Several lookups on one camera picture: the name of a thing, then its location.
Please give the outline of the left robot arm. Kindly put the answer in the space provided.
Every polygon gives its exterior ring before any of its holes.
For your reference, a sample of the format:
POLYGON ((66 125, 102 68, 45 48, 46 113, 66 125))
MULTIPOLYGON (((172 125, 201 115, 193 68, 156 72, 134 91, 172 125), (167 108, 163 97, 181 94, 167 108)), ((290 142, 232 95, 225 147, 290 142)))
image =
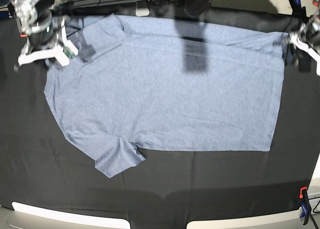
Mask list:
POLYGON ((308 21, 301 26, 298 37, 305 43, 316 46, 320 44, 320 0, 312 0, 316 7, 308 21))

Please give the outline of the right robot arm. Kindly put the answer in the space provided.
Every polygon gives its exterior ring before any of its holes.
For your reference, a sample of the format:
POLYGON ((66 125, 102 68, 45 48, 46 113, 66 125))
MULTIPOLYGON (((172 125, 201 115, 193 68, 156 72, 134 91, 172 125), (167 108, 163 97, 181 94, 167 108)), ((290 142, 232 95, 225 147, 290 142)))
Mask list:
POLYGON ((65 47, 62 33, 65 19, 63 16, 53 15, 55 0, 9 0, 9 2, 13 6, 13 15, 17 19, 19 31, 27 37, 21 49, 22 54, 65 47))

